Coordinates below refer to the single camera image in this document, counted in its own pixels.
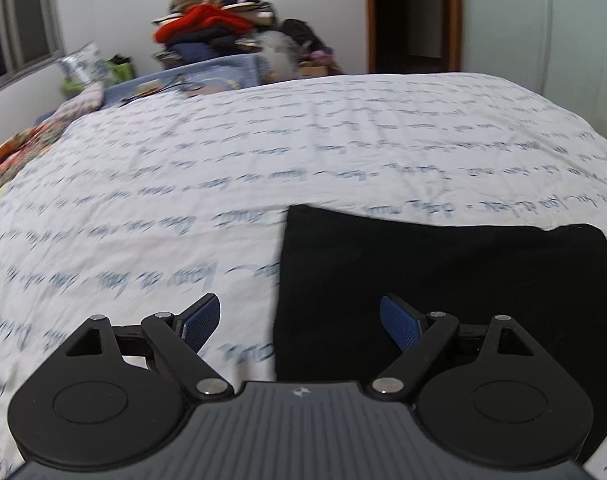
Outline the pile of clothes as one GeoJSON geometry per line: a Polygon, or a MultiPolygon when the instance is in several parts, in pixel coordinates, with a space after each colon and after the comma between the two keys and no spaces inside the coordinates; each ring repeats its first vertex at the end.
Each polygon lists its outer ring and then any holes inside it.
{"type": "Polygon", "coordinates": [[[308,23],[281,21],[267,0],[170,0],[169,13],[153,24],[154,58],[166,70],[256,54],[265,84],[343,73],[308,23]]]}

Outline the black pants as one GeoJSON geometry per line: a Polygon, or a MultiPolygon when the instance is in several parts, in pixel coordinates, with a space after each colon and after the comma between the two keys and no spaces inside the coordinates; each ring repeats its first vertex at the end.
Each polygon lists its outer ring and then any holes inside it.
{"type": "Polygon", "coordinates": [[[366,384],[399,356],[381,300],[483,325],[511,315],[588,393],[607,437],[607,239],[588,224],[423,226],[290,207],[272,341],[281,382],[366,384]]]}

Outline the wooden door frame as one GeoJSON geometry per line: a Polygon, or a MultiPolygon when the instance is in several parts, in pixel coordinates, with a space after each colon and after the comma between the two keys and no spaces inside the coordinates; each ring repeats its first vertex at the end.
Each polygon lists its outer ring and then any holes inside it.
{"type": "Polygon", "coordinates": [[[463,0],[366,0],[369,71],[458,72],[463,0]]]}

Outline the white script print bedspread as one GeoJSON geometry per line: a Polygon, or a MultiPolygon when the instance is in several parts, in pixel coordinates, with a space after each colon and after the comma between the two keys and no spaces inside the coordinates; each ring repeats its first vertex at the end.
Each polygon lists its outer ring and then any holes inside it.
{"type": "Polygon", "coordinates": [[[0,195],[0,479],[22,462],[13,394],[92,314],[133,324],[213,292],[207,362],[268,378],[294,204],[433,226],[588,223],[607,238],[607,140],[470,73],[165,92],[76,120],[0,195]]]}

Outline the floral pillow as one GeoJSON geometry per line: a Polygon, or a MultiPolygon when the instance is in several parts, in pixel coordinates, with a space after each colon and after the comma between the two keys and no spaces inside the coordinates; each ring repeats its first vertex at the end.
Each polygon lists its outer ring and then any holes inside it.
{"type": "Polygon", "coordinates": [[[111,84],[114,81],[110,66],[93,41],[75,52],[62,56],[57,60],[57,64],[74,84],[86,86],[98,81],[104,84],[111,84]]]}

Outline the window with metal frame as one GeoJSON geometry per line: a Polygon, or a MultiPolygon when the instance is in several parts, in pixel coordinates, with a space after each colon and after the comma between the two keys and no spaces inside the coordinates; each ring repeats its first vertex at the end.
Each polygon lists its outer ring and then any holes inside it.
{"type": "Polygon", "coordinates": [[[0,90],[62,54],[56,0],[0,0],[0,90]]]}

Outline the frosted glass wardrobe door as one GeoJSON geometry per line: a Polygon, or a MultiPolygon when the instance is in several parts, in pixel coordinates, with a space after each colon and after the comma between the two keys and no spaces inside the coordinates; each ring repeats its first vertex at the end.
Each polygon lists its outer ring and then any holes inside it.
{"type": "Polygon", "coordinates": [[[607,139],[607,0],[463,0],[462,68],[537,92],[607,139]]]}

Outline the blue quilted blanket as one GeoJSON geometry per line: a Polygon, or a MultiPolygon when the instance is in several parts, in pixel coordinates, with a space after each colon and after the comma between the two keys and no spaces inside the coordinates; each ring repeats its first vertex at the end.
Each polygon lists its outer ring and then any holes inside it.
{"type": "Polygon", "coordinates": [[[189,99],[188,93],[198,87],[217,88],[230,92],[257,87],[268,75],[269,63],[257,53],[213,58],[172,70],[162,70],[108,87],[104,91],[101,110],[123,107],[135,112],[149,110],[157,112],[166,106],[181,106],[189,99]],[[162,92],[126,104],[142,84],[149,82],[160,84],[162,92]]]}

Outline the orange floral blanket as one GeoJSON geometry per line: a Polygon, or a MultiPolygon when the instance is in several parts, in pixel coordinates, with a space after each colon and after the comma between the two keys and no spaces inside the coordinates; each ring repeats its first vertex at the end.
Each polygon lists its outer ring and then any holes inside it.
{"type": "Polygon", "coordinates": [[[54,144],[72,122],[99,110],[104,102],[104,94],[104,84],[92,82],[38,125],[16,133],[1,144],[0,189],[11,182],[28,162],[54,144]]]}

